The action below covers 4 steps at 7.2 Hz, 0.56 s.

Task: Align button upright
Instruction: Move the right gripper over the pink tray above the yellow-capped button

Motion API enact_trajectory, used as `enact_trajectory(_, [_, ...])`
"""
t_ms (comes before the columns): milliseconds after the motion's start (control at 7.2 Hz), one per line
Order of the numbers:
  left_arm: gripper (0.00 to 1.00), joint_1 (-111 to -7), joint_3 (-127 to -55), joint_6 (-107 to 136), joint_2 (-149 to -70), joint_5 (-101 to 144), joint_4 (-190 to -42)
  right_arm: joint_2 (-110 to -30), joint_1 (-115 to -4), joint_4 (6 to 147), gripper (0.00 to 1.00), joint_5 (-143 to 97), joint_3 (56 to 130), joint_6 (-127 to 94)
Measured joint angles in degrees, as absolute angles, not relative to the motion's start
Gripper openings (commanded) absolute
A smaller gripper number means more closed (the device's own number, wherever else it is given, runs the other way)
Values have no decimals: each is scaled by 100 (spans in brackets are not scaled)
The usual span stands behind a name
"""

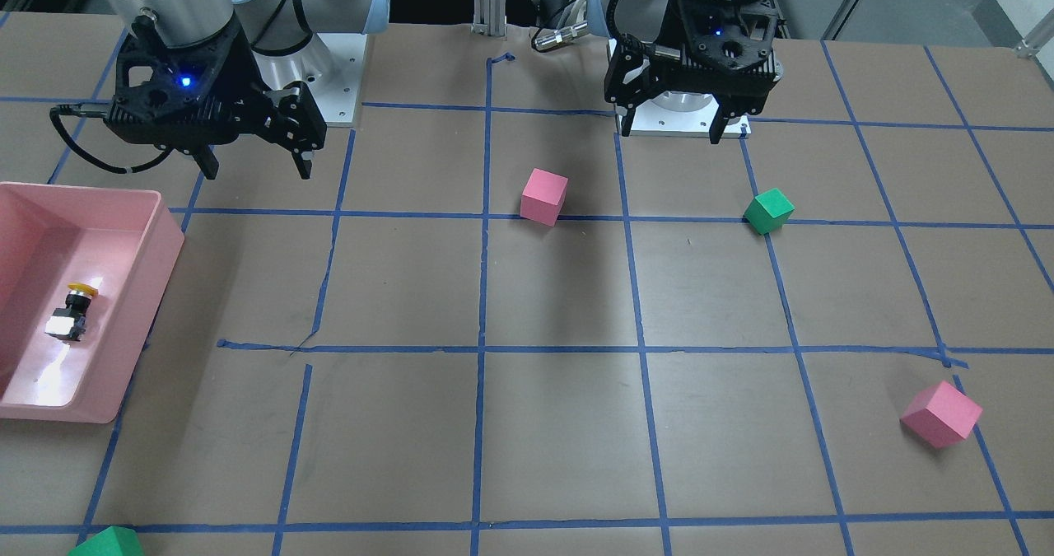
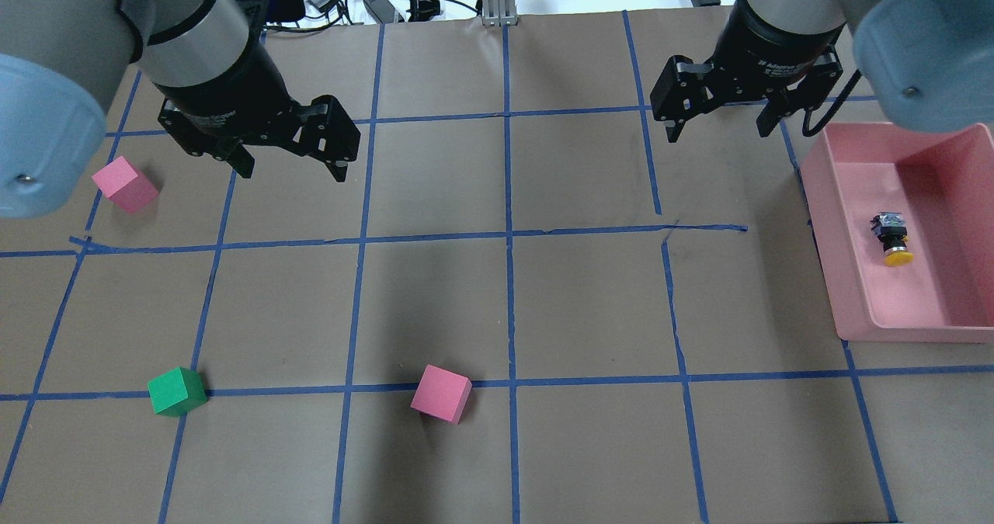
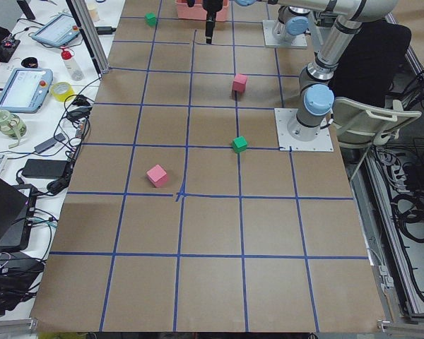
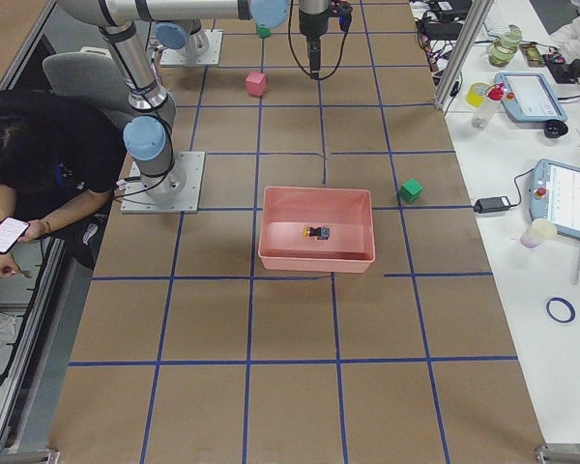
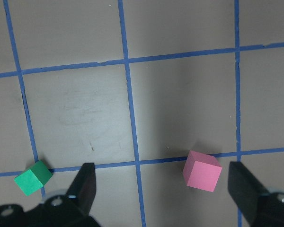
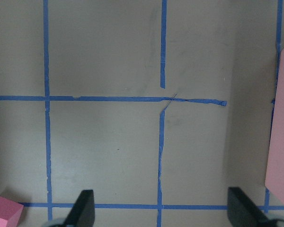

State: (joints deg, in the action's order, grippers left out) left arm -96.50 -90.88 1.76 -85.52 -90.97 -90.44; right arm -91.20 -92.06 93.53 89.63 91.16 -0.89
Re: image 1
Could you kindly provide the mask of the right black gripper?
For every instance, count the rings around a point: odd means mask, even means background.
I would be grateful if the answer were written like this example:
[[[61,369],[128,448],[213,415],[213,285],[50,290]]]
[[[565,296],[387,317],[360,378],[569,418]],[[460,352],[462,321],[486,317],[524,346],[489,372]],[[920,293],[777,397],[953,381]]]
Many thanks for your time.
[[[200,43],[169,47],[159,19],[137,16],[117,59],[108,127],[129,143],[193,150],[204,180],[218,177],[212,146],[252,134],[291,152],[302,180],[327,125],[305,81],[267,86],[240,20]]]

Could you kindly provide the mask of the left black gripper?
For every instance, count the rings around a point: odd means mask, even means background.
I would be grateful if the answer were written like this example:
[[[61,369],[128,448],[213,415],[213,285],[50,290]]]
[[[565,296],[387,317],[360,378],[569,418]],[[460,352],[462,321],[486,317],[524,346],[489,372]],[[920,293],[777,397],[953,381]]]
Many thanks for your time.
[[[651,41],[614,26],[604,98],[618,107],[618,132],[629,137],[636,108],[659,94],[680,91],[713,96],[709,143],[721,143],[731,124],[764,110],[783,78],[774,49],[780,24],[775,2],[671,0],[664,23]]]

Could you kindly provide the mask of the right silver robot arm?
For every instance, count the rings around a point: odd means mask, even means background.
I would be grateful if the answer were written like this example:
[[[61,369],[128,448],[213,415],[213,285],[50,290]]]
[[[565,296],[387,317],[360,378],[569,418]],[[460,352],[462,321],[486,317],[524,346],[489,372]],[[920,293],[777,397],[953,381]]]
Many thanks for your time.
[[[330,127],[352,124],[366,37],[388,25],[390,0],[108,0],[128,35],[108,103],[65,112],[100,119],[122,142],[152,146],[138,166],[189,156],[208,180],[214,147],[243,135],[290,153],[302,180]]]

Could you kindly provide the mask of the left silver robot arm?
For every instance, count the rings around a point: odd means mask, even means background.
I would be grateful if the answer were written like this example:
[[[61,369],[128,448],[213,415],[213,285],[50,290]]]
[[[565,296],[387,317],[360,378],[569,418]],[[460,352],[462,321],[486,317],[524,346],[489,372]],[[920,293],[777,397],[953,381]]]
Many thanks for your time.
[[[603,98],[625,137],[643,105],[683,93],[711,98],[718,143],[731,121],[764,110],[784,74],[774,0],[588,0],[586,20],[611,45]]]

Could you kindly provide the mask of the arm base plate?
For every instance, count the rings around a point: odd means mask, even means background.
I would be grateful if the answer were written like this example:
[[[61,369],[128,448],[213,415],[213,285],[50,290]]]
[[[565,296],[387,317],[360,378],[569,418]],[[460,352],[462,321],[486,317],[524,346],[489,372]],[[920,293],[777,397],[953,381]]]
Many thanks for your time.
[[[362,101],[368,44],[369,35],[323,33],[313,35],[307,45],[292,54],[254,56],[268,86],[279,88],[304,81],[329,127],[353,128]]]
[[[663,45],[656,45],[655,53],[658,57],[671,58],[674,54],[680,54],[680,49],[671,49]],[[618,106],[614,105],[617,126]],[[716,112],[716,102],[711,94],[697,94],[685,91],[664,91],[651,100],[638,106],[635,114],[632,134],[636,136],[662,136],[662,137],[709,137],[709,125]],[[724,138],[746,138],[749,137],[752,128],[749,118],[744,117],[737,124],[731,124],[725,133]]]

